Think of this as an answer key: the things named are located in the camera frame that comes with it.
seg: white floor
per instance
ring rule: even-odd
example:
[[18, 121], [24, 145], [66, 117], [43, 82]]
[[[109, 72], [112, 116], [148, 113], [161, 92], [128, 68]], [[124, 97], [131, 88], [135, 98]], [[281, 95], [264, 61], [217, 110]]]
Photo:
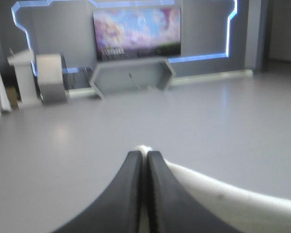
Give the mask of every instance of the white floor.
[[291, 200], [291, 67], [3, 115], [0, 233], [59, 227], [139, 144], [220, 181]]

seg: tv stand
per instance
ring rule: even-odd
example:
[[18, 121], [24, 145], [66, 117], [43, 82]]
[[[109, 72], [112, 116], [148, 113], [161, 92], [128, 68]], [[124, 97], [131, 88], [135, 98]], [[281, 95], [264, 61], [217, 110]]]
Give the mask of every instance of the tv stand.
[[104, 99], [109, 94], [126, 91], [164, 91], [175, 75], [165, 57], [99, 62], [90, 85]]

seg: tv screen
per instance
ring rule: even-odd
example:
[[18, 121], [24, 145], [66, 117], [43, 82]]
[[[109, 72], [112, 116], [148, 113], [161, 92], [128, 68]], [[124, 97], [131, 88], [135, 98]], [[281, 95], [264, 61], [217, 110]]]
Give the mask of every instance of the tv screen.
[[95, 11], [94, 25], [99, 61], [181, 54], [180, 7]]

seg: baseboard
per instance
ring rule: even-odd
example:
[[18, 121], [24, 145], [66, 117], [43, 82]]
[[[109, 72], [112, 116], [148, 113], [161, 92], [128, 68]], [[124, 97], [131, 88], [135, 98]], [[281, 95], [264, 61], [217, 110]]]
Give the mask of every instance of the baseboard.
[[179, 86], [179, 85], [188, 85], [188, 84], [193, 84], [193, 83], [235, 79], [235, 78], [240, 78], [240, 77], [252, 77], [252, 76], [253, 76], [252, 70], [249, 70], [249, 69], [235, 70], [235, 71], [228, 71], [228, 72], [179, 77], [179, 78], [173, 79], [171, 85]]
[[92, 87], [71, 89], [66, 91], [67, 97], [70, 99], [95, 96], [95, 90]]

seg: white chair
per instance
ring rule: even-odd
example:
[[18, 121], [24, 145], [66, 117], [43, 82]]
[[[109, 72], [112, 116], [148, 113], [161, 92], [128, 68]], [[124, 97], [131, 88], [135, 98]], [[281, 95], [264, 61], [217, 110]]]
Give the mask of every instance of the white chair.
[[38, 85], [44, 103], [65, 102], [62, 60], [59, 54], [40, 54], [36, 57]]

